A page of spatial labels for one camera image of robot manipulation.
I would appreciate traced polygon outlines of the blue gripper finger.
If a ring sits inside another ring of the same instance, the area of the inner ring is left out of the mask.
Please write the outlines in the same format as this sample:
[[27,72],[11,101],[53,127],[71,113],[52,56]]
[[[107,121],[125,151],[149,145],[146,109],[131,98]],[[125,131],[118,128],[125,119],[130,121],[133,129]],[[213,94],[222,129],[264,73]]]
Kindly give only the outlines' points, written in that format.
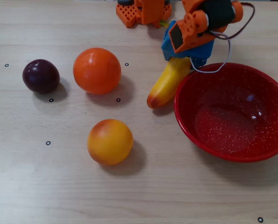
[[199,59],[199,58],[190,58],[191,68],[200,68],[207,63],[207,59]]
[[164,59],[169,61],[170,58],[175,57],[175,53],[173,49],[162,49]]

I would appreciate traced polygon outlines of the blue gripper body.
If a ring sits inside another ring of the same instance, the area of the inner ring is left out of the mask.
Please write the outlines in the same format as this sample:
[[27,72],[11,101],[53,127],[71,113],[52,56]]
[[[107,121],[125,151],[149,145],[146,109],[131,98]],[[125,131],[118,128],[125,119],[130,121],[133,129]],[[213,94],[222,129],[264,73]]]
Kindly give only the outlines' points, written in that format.
[[[161,49],[173,49],[170,37],[168,34],[168,30],[176,23],[176,21],[171,21],[168,25],[168,28],[165,31]],[[176,58],[184,58],[184,57],[191,57],[191,58],[209,58],[212,53],[214,41],[210,41],[204,45],[199,47],[195,47],[192,49],[185,50],[181,53],[175,53]]]

